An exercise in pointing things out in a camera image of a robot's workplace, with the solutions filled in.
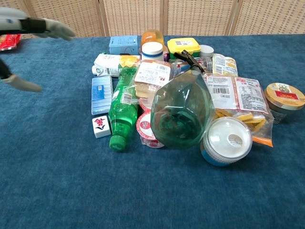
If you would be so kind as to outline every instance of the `pile of items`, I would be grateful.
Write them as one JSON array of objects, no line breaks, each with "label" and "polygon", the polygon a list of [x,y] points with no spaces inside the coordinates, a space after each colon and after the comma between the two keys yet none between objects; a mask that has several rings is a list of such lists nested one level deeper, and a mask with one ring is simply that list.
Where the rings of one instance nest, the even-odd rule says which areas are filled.
[{"label": "pile of items", "polygon": [[[94,61],[92,120],[96,137],[111,134],[110,148],[126,148],[136,126],[143,145],[184,149],[200,144],[203,157],[225,166],[245,157],[252,143],[272,147],[272,127],[305,105],[305,96],[284,83],[263,91],[239,77],[236,61],[194,38],[170,39],[146,31],[111,37],[110,54]],[[119,82],[112,90],[112,77]],[[138,108],[142,115],[138,117]]]}]

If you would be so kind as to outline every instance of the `snack bag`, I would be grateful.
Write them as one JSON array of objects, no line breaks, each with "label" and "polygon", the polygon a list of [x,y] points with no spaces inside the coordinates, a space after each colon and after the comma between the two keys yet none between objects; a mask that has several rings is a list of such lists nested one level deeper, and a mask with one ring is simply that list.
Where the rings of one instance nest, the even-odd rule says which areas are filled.
[{"label": "snack bag", "polygon": [[132,85],[126,88],[135,90],[134,104],[146,104],[151,107],[157,90],[166,85],[172,78],[171,64],[163,61],[143,60],[140,63]]},{"label": "snack bag", "polygon": [[0,36],[0,51],[15,49],[20,41],[20,34]]},{"label": "snack bag", "polygon": [[238,76],[236,61],[221,54],[213,55],[213,74]]},{"label": "snack bag", "polygon": [[253,141],[273,147],[273,116],[257,80],[205,74],[204,81],[215,106],[214,119],[238,118],[252,130]]}]

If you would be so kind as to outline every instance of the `white jar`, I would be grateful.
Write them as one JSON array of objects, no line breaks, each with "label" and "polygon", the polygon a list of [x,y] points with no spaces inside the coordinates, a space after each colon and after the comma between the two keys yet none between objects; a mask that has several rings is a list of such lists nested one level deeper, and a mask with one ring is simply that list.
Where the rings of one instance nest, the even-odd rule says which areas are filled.
[{"label": "white jar", "polygon": [[158,42],[147,42],[142,45],[142,60],[164,61],[163,45]]}]

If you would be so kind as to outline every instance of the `red object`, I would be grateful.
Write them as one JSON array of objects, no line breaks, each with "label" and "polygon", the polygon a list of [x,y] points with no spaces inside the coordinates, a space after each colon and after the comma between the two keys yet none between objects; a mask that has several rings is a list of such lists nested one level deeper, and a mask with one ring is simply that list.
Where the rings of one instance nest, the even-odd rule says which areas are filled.
[{"label": "red object", "polygon": [[0,51],[15,49],[20,41],[20,34],[6,35],[5,40],[0,43]]},{"label": "red object", "polygon": [[282,97],[282,98],[286,98],[286,99],[298,99],[298,97],[295,93],[275,91],[275,94],[277,97]]}]

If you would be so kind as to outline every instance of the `blue box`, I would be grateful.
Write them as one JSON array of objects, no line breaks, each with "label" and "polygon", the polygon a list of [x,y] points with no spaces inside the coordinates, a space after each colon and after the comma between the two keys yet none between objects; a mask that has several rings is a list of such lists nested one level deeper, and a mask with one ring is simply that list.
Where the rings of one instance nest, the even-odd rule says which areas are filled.
[{"label": "blue box", "polygon": [[109,52],[113,55],[130,54],[138,55],[138,36],[118,36],[111,37],[109,43]]}]

